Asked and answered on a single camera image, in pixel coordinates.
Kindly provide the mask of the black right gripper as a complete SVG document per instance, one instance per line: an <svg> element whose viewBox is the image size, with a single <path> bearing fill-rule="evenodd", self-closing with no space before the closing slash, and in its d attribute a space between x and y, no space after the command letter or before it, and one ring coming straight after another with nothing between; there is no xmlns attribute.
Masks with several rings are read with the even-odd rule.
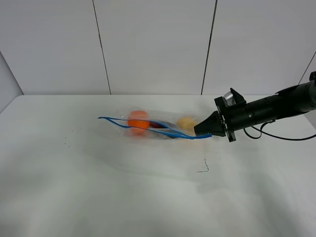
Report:
<svg viewBox="0 0 316 237"><path fill-rule="evenodd" d="M233 126L233 118L237 114L237 110L245 106L246 100L233 88L230 88L230 92L234 95L235 104L227 107L222 96L216 98L215 105L218 111L214 111L207 119L194 127L197 137L227 136L229 142L236 140L235 131L237 129Z"/></svg>

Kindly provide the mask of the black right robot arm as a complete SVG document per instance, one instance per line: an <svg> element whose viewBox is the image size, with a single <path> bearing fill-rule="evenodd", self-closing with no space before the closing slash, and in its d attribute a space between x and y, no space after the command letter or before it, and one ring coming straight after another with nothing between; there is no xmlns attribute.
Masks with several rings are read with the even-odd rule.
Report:
<svg viewBox="0 0 316 237"><path fill-rule="evenodd" d="M217 110L194 127L195 134L227 136L233 142L236 140L235 131L315 110L316 81L295 85L250 103L231 88L214 101Z"/></svg>

